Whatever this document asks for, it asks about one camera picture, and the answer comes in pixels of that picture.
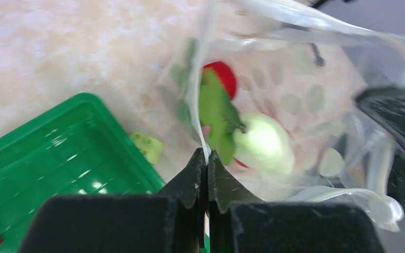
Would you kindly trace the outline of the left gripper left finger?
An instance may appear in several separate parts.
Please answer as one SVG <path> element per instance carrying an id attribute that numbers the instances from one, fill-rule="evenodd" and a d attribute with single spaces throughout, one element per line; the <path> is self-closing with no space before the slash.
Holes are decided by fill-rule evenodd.
<path id="1" fill-rule="evenodd" d="M 75 194 L 43 203 L 20 252 L 199 252 L 205 244 L 202 149 L 153 194 Z"/>

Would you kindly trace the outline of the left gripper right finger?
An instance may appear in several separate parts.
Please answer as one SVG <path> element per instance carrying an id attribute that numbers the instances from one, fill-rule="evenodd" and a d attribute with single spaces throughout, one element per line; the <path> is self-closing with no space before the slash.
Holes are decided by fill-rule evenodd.
<path id="1" fill-rule="evenodd" d="M 211 252 L 384 252 L 356 206 L 259 201 L 216 152 L 208 158 L 207 183 Z"/>

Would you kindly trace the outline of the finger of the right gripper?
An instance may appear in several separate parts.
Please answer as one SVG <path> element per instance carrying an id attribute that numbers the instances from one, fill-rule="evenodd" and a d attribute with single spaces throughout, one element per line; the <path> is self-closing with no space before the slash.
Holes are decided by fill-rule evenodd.
<path id="1" fill-rule="evenodd" d="M 405 88 L 369 88 L 354 100 L 360 111 L 388 131 L 405 149 Z"/>

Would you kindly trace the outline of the white radish with leaves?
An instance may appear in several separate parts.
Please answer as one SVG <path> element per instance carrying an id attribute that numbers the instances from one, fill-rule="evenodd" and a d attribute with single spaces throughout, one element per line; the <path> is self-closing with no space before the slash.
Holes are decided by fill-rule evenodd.
<path id="1" fill-rule="evenodd" d="M 211 126 L 209 149 L 225 166 L 238 161 L 266 173 L 290 174 L 295 155 L 286 130 L 278 121 L 258 112 L 239 113 L 211 69 L 203 70 L 198 116 Z"/>

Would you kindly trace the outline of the clear dotted zip bag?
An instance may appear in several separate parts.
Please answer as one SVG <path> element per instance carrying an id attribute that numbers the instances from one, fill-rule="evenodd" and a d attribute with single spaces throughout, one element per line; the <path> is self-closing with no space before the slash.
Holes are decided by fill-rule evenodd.
<path id="1" fill-rule="evenodd" d="M 283 28 L 283 23 L 310 28 Z M 324 67 L 309 46 L 318 46 Z M 205 142 L 198 116 L 203 67 L 223 61 L 237 78 L 239 113 L 258 112 L 286 130 L 290 174 L 234 161 L 227 169 L 265 201 L 346 202 L 381 229 L 399 231 L 404 211 L 388 196 L 396 143 L 354 98 L 369 88 L 405 88 L 405 36 L 355 26 L 297 1 L 210 1 L 156 83 L 187 140 Z"/>

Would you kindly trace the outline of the red tomato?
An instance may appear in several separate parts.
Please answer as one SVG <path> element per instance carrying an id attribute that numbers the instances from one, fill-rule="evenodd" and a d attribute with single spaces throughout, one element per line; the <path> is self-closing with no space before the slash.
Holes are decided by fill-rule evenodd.
<path id="1" fill-rule="evenodd" d="M 229 99 L 232 101 L 237 94 L 237 78 L 233 70 L 223 61 L 216 61 L 206 64 L 204 70 L 211 69 L 215 72 L 221 84 L 224 86 Z"/>

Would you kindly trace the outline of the purple white onion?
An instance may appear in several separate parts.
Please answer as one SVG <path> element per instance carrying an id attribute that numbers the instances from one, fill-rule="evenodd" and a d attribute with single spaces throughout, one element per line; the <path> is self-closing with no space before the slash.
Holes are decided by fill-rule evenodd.
<path id="1" fill-rule="evenodd" d="M 209 144 L 209 140 L 210 140 L 210 132 L 211 132 L 211 126 L 207 125 L 207 126 L 202 126 L 201 127 L 201 131 L 204 137 L 204 140 L 207 144 Z"/>

